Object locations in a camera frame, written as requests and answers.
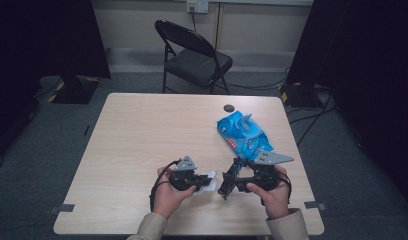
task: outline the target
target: table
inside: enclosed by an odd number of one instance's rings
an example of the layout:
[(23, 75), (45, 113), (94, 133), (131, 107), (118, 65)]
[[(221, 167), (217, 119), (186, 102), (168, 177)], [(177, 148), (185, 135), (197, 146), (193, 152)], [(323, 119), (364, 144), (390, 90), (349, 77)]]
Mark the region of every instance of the table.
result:
[[(197, 174), (215, 170), (217, 188), (235, 157), (216, 123), (233, 105), (261, 126), (275, 152), (294, 157), (282, 164), (293, 184), (290, 207), (303, 210), (311, 235), (324, 226), (282, 102), (275, 97), (113, 93), (67, 193), (72, 212), (58, 214), (57, 234), (135, 234), (150, 211), (149, 194), (157, 168), (188, 155)], [(241, 175), (251, 173), (243, 169)], [(185, 200), (171, 216), (165, 235), (270, 235), (258, 196), (235, 189), (225, 201), (217, 191)]]

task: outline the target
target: black folding chair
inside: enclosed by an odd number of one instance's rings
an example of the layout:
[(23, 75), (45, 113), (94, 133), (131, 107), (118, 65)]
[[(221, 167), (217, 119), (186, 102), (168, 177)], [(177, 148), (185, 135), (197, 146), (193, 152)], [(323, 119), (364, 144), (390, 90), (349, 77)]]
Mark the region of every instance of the black folding chair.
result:
[[(163, 93), (166, 86), (167, 72), (204, 89), (220, 87), (230, 94), (224, 74), (232, 67), (232, 58), (215, 51), (213, 46), (200, 34), (166, 20), (157, 20), (155, 29), (165, 43)], [(184, 49), (178, 54), (170, 43)], [(223, 86), (216, 84), (221, 80)]]

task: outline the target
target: chair backrest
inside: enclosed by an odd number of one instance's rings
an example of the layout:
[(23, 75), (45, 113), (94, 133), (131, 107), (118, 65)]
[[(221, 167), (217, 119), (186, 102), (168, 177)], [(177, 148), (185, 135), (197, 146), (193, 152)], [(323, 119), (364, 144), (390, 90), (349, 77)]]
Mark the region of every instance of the chair backrest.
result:
[(170, 46), (168, 43), (170, 41), (208, 57), (216, 56), (213, 46), (197, 32), (166, 20), (157, 20), (155, 29), (168, 46)]

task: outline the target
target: right hand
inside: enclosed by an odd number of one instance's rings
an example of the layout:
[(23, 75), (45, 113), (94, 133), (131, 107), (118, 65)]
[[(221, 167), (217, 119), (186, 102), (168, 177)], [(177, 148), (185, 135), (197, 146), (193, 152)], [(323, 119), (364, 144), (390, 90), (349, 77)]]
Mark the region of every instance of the right hand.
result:
[[(275, 169), (278, 172), (281, 172), (286, 175), (286, 169), (275, 165)], [(247, 188), (259, 196), (264, 201), (266, 208), (266, 214), (269, 219), (278, 219), (289, 215), (288, 210), (288, 185), (280, 181), (277, 188), (265, 191), (261, 187), (248, 183)]]

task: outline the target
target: sleeve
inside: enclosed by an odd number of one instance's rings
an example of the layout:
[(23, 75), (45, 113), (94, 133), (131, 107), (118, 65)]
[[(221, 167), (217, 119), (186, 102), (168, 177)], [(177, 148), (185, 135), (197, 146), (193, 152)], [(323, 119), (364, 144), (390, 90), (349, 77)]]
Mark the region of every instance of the sleeve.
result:
[(156, 213), (148, 213), (142, 219), (138, 228), (138, 233), (132, 235), (127, 240), (158, 240), (167, 225), (167, 219)]
[(266, 221), (273, 238), (276, 240), (308, 240), (303, 212), (298, 208), (289, 211), (291, 214), (288, 216)]

